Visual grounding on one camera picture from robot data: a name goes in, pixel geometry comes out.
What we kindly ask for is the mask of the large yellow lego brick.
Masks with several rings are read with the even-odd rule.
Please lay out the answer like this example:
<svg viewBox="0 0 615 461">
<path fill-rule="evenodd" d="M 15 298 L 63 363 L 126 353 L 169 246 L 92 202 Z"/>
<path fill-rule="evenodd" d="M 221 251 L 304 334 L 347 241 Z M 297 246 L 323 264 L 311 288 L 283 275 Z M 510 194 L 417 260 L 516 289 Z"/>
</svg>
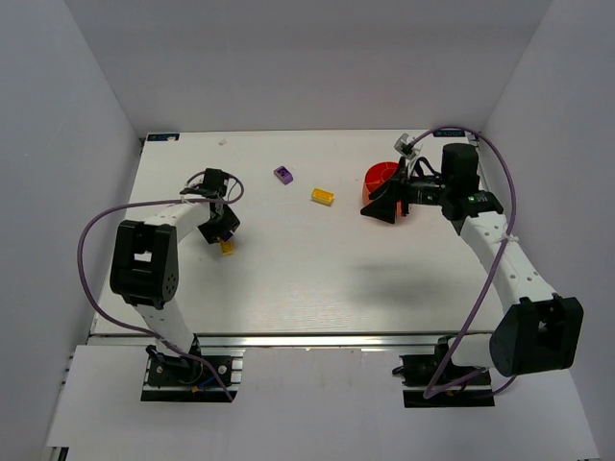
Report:
<svg viewBox="0 0 615 461">
<path fill-rule="evenodd" d="M 334 201 L 334 194 L 324 189 L 314 188 L 311 192 L 310 198 L 317 204 L 331 206 Z"/>
</svg>

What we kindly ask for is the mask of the purple lego brick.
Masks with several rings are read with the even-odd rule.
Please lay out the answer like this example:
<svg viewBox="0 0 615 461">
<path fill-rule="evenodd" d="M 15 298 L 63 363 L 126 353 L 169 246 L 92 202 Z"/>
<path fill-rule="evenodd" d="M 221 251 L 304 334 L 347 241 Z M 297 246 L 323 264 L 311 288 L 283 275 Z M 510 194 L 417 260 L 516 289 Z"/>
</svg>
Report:
<svg viewBox="0 0 615 461">
<path fill-rule="evenodd" d="M 284 185 L 290 184 L 294 180 L 292 173 L 284 166 L 276 168 L 274 170 L 274 176 Z"/>
</svg>

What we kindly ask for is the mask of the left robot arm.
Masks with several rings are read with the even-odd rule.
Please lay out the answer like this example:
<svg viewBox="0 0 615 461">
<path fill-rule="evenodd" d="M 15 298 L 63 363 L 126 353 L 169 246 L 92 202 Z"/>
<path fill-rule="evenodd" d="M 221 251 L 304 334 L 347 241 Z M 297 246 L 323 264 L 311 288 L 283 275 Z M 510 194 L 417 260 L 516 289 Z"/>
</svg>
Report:
<svg viewBox="0 0 615 461">
<path fill-rule="evenodd" d="M 208 168 L 189 182 L 181 200 L 143 220 L 125 220 L 117 229 L 111 262 L 111 291 L 131 305 L 157 335 L 159 350 L 191 352 L 195 334 L 176 301 L 180 285 L 179 244 L 198 231 L 210 244 L 230 241 L 240 221 L 230 207 L 233 175 Z"/>
</svg>

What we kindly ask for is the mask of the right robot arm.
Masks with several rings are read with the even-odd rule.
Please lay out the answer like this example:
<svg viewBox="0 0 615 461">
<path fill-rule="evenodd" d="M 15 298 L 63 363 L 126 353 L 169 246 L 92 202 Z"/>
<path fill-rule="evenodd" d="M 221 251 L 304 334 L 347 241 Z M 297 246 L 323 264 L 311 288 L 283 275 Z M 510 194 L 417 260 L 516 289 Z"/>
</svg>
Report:
<svg viewBox="0 0 615 461">
<path fill-rule="evenodd" d="M 442 149 L 440 170 L 415 148 L 396 147 L 401 158 L 392 175 L 370 193 L 361 215 L 385 223 L 413 205 L 438 206 L 475 253 L 495 290 L 504 316 L 491 333 L 460 333 L 438 348 L 438 372 L 458 368 L 496 369 L 513 377 L 565 370 L 573 365 L 583 308 L 564 298 L 533 267 L 510 232 L 496 196 L 481 189 L 479 154 L 470 144 Z"/>
</svg>

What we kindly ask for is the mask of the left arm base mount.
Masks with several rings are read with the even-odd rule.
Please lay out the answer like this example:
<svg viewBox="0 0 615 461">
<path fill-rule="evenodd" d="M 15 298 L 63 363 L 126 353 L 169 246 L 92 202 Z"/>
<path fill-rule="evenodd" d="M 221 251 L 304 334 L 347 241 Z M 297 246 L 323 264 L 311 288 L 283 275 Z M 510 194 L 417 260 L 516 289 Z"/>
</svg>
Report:
<svg viewBox="0 0 615 461">
<path fill-rule="evenodd" d="M 146 349 L 148 361 L 140 400 L 143 402 L 230 403 L 213 372 L 201 362 L 165 355 L 154 345 Z M 242 358 L 233 355 L 205 355 L 227 388 L 236 396 L 241 380 Z"/>
</svg>

